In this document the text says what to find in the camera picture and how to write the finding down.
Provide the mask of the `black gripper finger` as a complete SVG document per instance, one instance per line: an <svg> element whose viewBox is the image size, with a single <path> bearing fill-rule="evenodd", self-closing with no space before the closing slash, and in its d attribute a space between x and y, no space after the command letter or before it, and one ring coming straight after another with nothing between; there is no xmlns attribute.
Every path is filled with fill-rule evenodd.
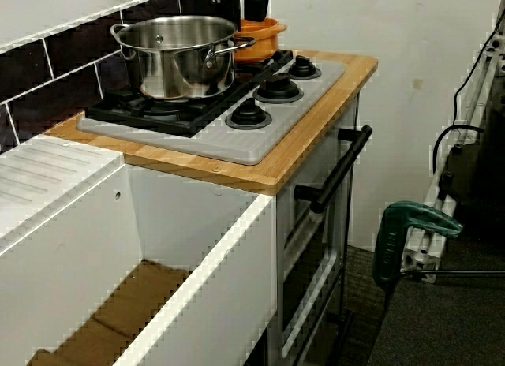
<svg viewBox="0 0 505 366"><path fill-rule="evenodd" d="M219 17L229 21L241 19L240 0L211 0L211 7Z"/></svg>
<svg viewBox="0 0 505 366"><path fill-rule="evenodd" d="M244 0L244 18L248 21L263 21L267 16L269 0Z"/></svg>

